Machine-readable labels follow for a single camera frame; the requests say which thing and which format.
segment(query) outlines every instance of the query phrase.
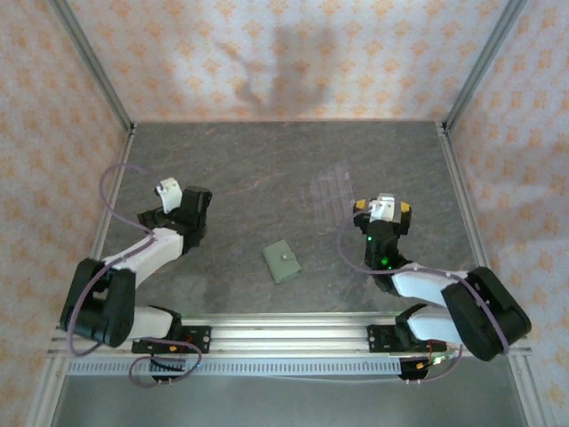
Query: floral wallpaper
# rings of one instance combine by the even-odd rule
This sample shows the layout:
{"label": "floral wallpaper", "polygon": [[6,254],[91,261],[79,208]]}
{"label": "floral wallpaper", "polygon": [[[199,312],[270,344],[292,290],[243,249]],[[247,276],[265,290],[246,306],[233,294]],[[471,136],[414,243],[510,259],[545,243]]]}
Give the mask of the floral wallpaper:
{"label": "floral wallpaper", "polygon": [[493,268],[569,425],[569,3],[530,0],[452,135]]}
{"label": "floral wallpaper", "polygon": [[70,1],[135,122],[443,120],[506,0]]}
{"label": "floral wallpaper", "polygon": [[21,426],[124,133],[44,0],[0,5],[0,417]]}

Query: metal corner post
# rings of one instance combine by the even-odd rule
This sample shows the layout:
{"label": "metal corner post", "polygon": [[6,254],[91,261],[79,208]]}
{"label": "metal corner post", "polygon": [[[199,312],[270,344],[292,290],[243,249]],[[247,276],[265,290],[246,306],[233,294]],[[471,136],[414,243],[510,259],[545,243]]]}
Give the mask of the metal corner post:
{"label": "metal corner post", "polygon": [[128,117],[123,103],[115,92],[113,85],[108,80],[107,73],[100,65],[95,52],[93,51],[87,36],[83,32],[79,21],[77,20],[71,6],[67,0],[48,0],[55,14],[60,19],[61,24],[68,32],[69,37],[73,41],[81,59],[91,72],[93,78],[97,82],[103,96],[108,105],[115,113],[116,119],[126,132],[132,129],[132,121]]}
{"label": "metal corner post", "polygon": [[496,22],[492,34],[488,38],[482,52],[478,56],[477,62],[474,65],[472,71],[464,86],[459,93],[456,102],[448,115],[448,118],[444,122],[445,130],[450,134],[459,119],[461,118],[464,109],[469,104],[470,100],[474,96],[474,92],[480,85],[480,82],[485,76],[486,71],[490,68],[490,64],[496,57],[496,54],[500,50],[504,40],[508,36],[509,31],[514,26],[517,21],[517,17],[524,9],[527,0],[509,0],[504,12]]}
{"label": "metal corner post", "polygon": [[[126,140],[124,142],[123,151],[121,152],[120,158],[118,159],[117,163],[126,163],[128,160],[128,156],[131,153],[132,142],[134,141],[134,134],[136,134],[136,127],[137,125],[132,125],[132,130],[126,135]],[[118,190],[121,186],[121,180],[123,179],[124,175],[124,168],[116,169],[115,173],[113,174],[112,181],[110,186],[108,187],[108,194],[107,194],[107,201],[111,206],[115,206],[116,198],[118,197]],[[105,237],[107,236],[108,226],[111,220],[111,213],[108,209],[105,209],[102,213],[99,225],[97,226],[97,232],[95,234],[95,240],[93,242],[91,248],[91,257],[92,258],[99,258],[102,251],[103,246],[105,244]]]}
{"label": "metal corner post", "polygon": [[[488,266],[488,255],[478,232],[472,203],[462,179],[461,167],[453,151],[448,129],[443,124],[437,123],[437,130],[474,259],[478,265]],[[528,350],[527,354],[510,353],[508,355],[525,419],[528,427],[553,427],[555,422],[553,421],[551,407],[546,399],[543,384],[536,374],[539,368],[535,364],[531,348]]]}

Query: small green pouch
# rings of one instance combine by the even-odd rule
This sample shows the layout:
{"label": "small green pouch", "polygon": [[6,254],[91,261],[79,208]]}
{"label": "small green pouch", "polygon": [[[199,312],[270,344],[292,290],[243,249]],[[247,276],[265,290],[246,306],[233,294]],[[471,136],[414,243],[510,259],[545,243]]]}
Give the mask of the small green pouch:
{"label": "small green pouch", "polygon": [[301,271],[301,265],[296,261],[296,256],[286,240],[281,240],[264,248],[263,256],[270,274],[273,275],[273,279],[277,283],[293,278]]}

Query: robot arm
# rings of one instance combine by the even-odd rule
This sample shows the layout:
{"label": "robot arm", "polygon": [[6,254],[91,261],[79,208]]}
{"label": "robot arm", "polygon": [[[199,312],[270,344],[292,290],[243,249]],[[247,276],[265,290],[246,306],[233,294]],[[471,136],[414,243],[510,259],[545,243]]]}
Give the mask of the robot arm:
{"label": "robot arm", "polygon": [[[139,222],[151,229],[152,235],[102,261],[87,258],[79,262],[60,317],[63,330],[68,330],[79,295],[91,279],[112,262],[112,267],[85,298],[75,334],[117,347],[128,338],[164,338],[180,327],[180,315],[175,312],[158,307],[135,307],[135,290],[160,267],[199,246],[206,232],[205,220],[212,193],[199,187],[181,191],[173,178],[162,181],[161,186],[156,188],[156,193],[162,198],[163,206],[138,215]],[[139,252],[125,258],[136,250]]]}
{"label": "robot arm", "polygon": [[[411,223],[407,203],[382,193],[369,202],[357,201],[354,213],[354,224],[366,235],[365,264],[383,273],[373,275],[376,285],[384,292],[438,306],[417,304],[397,316],[397,337],[404,346],[429,340],[454,342],[464,344],[479,359],[493,359],[504,346],[477,300],[496,319],[508,344],[530,332],[530,319],[490,269],[435,271],[399,253],[398,240]],[[457,278],[464,279],[479,298]]]}

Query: gray floor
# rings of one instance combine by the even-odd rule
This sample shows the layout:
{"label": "gray floor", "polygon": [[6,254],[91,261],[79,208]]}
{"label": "gray floor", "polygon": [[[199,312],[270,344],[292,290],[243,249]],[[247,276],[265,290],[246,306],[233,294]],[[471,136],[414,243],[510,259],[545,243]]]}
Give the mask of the gray floor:
{"label": "gray floor", "polygon": [[464,359],[421,386],[194,376],[143,390],[127,378],[66,379],[52,427],[523,427],[505,358]]}
{"label": "gray floor", "polygon": [[[405,256],[442,269],[473,266],[433,123],[140,125],[128,160],[213,193],[202,245],[149,278],[139,304],[183,314],[403,310],[412,302],[382,294],[334,245],[351,198],[379,192],[413,206]],[[135,218],[157,207],[152,188],[125,173],[116,209]],[[104,254],[139,238],[113,220]],[[261,250],[283,238],[302,272],[276,285]],[[359,230],[350,228],[345,242],[361,260]]]}

